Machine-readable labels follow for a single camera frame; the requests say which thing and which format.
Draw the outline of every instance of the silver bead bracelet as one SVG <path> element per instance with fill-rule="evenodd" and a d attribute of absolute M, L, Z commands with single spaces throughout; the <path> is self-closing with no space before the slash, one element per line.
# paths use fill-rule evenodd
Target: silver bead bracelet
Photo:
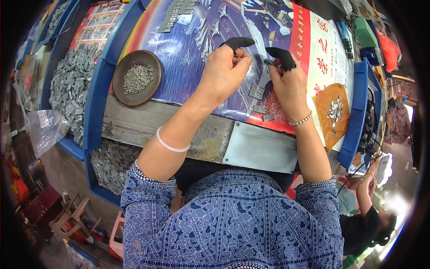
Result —
<path fill-rule="evenodd" d="M 288 122 L 288 123 L 289 123 L 291 126 L 297 126 L 297 125 L 302 124 L 302 123 L 304 123 L 305 121 L 309 120 L 309 119 L 310 119 L 310 117 L 312 117 L 312 111 L 311 111 L 311 112 L 310 112 L 310 114 L 309 114 L 306 118 L 304 118 L 303 120 L 298 121 L 298 122 L 295 122 L 295 123 L 291 123 L 291 122 Z"/>

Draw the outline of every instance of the lace sleeve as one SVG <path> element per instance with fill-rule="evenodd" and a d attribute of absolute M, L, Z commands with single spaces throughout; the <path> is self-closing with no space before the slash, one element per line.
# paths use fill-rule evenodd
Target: lace sleeve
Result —
<path fill-rule="evenodd" d="M 344 239 L 339 224 L 338 193 L 336 179 L 300 184 L 297 187 L 296 201 L 317 220 L 318 229 L 323 230 L 325 238 L 320 238 L 337 253 L 338 263 L 342 268 Z"/>
<path fill-rule="evenodd" d="M 171 199 L 175 197 L 176 180 L 156 181 L 147 178 L 136 162 L 127 172 L 121 196 L 126 222 L 123 227 L 124 265 L 132 267 L 128 254 L 153 249 L 155 237 L 170 217 Z"/>

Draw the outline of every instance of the pink plastic stool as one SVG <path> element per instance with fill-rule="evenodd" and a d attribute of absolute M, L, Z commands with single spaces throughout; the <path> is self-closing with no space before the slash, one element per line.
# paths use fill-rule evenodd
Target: pink plastic stool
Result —
<path fill-rule="evenodd" d="M 118 216 L 117 216 L 117 220 L 115 220 L 115 225 L 114 225 L 114 229 L 112 230 L 112 234 L 111 234 L 111 238 L 109 240 L 109 246 L 111 247 L 111 249 L 113 251 L 115 251 L 116 254 L 118 254 L 121 258 L 124 257 L 124 245 L 121 243 L 118 243 L 114 240 L 115 235 L 117 233 L 117 229 L 118 226 L 120 226 L 121 231 L 123 230 L 123 225 L 125 223 L 125 219 L 122 217 L 123 212 L 119 211 L 118 212 Z"/>

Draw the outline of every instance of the blue patterned blouse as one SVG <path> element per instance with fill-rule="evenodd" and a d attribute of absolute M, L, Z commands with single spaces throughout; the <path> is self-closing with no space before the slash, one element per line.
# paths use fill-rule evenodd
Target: blue patterned blouse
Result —
<path fill-rule="evenodd" d="M 124 268 L 342 268 L 335 180 L 301 184 L 297 201 L 269 176 L 224 170 L 184 194 L 173 215 L 175 182 L 127 173 Z"/>

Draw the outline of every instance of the rainbow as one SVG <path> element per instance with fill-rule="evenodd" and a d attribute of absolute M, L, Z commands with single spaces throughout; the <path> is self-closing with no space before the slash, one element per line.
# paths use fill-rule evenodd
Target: rainbow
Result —
<path fill-rule="evenodd" d="M 154 14 L 163 12 L 163 3 L 166 0 L 152 0 L 147 6 L 146 10 L 140 16 L 136 25 L 134 26 L 126 44 L 124 45 L 123 51 L 118 59 L 118 62 L 124 58 L 130 52 L 141 49 L 144 40 L 147 38 L 148 29 L 151 27 L 153 22 L 151 21 Z"/>

